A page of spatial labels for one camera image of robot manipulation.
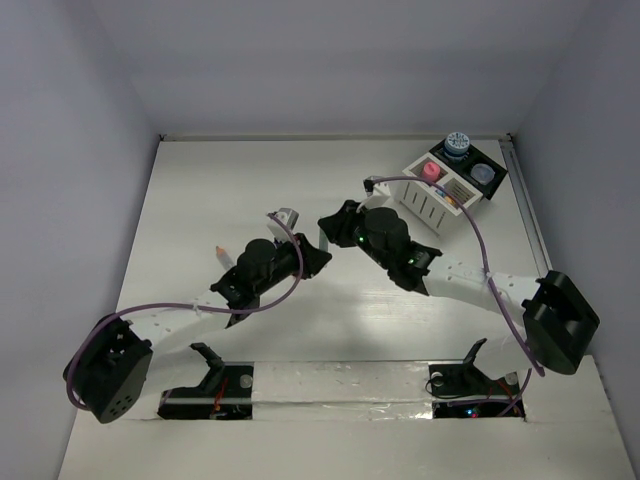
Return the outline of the pink cap bottle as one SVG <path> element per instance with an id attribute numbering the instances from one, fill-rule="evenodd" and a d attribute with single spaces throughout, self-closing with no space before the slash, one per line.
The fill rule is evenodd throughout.
<path id="1" fill-rule="evenodd" d="M 431 183 L 436 183 L 440 179 L 441 174 L 442 169 L 440 165 L 434 161 L 427 161 L 422 167 L 421 177 Z"/>

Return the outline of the blue lid jar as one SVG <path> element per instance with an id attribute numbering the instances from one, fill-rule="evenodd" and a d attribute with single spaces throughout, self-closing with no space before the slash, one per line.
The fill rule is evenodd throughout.
<path id="1" fill-rule="evenodd" d="M 462 132 L 449 133 L 443 143 L 444 155 L 454 162 L 463 160 L 471 146 L 470 138 Z"/>

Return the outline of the clear jar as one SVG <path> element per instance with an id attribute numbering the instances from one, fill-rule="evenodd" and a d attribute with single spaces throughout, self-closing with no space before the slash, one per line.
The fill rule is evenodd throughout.
<path id="1" fill-rule="evenodd" d="M 480 185 L 490 184 L 495 175 L 495 170 L 486 163 L 476 163 L 470 171 L 470 176 Z"/>

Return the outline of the green marker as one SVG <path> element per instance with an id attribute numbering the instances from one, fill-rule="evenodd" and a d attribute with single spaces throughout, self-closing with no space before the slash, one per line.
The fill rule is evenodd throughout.
<path id="1" fill-rule="evenodd" d="M 318 247 L 324 252 L 329 252 L 329 240 L 322 229 L 319 230 Z"/>

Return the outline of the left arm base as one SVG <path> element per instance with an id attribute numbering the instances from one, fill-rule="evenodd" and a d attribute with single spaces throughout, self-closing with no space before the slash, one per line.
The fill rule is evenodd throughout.
<path id="1" fill-rule="evenodd" d="M 205 343 L 192 343 L 208 367 L 200 383 L 162 393 L 157 415 L 163 420 L 251 420 L 253 363 L 226 363 Z"/>

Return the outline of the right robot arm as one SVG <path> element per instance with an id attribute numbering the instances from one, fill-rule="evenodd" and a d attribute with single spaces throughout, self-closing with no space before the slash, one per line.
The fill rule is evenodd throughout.
<path id="1" fill-rule="evenodd" d="M 506 373 L 539 365 L 573 375 L 600 325 L 600 319 L 573 280 L 550 270 L 521 277 L 473 267 L 411 239 L 407 223 L 388 207 L 367 209 L 347 200 L 319 219 L 329 243 L 357 247 L 399 288 L 448 298 L 502 316 L 509 337 L 480 340 L 472 360 L 460 368 L 462 384 L 482 392 Z"/>

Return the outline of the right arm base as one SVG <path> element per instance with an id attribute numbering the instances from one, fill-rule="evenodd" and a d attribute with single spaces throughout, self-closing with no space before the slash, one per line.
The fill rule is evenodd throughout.
<path id="1" fill-rule="evenodd" d="M 518 378 L 509 386 L 505 377 L 492 380 L 475 366 L 486 342 L 478 340 L 461 361 L 429 366 L 425 391 L 434 419 L 526 418 Z"/>

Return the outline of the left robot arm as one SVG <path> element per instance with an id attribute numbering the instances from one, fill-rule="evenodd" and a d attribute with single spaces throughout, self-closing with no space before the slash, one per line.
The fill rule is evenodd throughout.
<path id="1" fill-rule="evenodd" d="M 169 389 L 184 376 L 171 354 L 275 307 L 275 301 L 263 304 L 262 295 L 287 279 L 316 276 L 331 258 L 302 233 L 284 242 L 255 239 L 191 302 L 145 304 L 104 316 L 65 367 L 69 399 L 102 424 L 119 419 L 140 397 Z"/>

